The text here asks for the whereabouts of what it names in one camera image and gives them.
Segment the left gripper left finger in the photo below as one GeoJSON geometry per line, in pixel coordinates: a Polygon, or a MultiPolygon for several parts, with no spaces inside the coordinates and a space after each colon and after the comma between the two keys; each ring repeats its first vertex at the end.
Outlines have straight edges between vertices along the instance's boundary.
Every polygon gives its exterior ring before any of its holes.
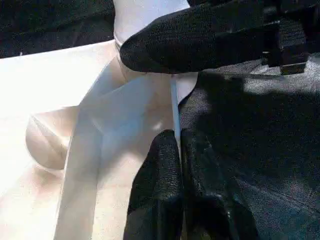
{"type": "Polygon", "coordinates": [[[183,183],[173,130],[152,141],[130,192],[125,240],[178,240],[183,223],[183,183]]]}

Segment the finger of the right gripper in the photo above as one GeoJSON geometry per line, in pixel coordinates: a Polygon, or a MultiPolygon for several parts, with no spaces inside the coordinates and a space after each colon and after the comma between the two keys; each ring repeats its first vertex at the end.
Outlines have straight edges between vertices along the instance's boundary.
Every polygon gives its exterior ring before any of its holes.
{"type": "Polygon", "coordinates": [[[127,39],[122,63],[137,72],[180,74],[262,58],[274,0],[205,0],[161,16],[127,39]]]}

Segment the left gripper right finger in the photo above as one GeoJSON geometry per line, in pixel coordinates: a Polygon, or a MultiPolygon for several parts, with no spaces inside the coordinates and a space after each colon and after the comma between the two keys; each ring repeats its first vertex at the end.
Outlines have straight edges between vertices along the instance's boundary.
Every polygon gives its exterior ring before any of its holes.
{"type": "Polygon", "coordinates": [[[224,159],[201,132],[181,132],[185,226],[189,240],[258,240],[254,216],[224,159]]]}

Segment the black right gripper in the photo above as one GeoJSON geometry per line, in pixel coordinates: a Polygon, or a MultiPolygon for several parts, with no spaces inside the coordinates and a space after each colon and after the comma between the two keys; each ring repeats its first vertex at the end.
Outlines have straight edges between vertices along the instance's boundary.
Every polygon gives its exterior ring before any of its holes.
{"type": "Polygon", "coordinates": [[[320,51],[320,2],[266,0],[263,16],[262,64],[282,75],[303,73],[309,56],[320,51]]]}

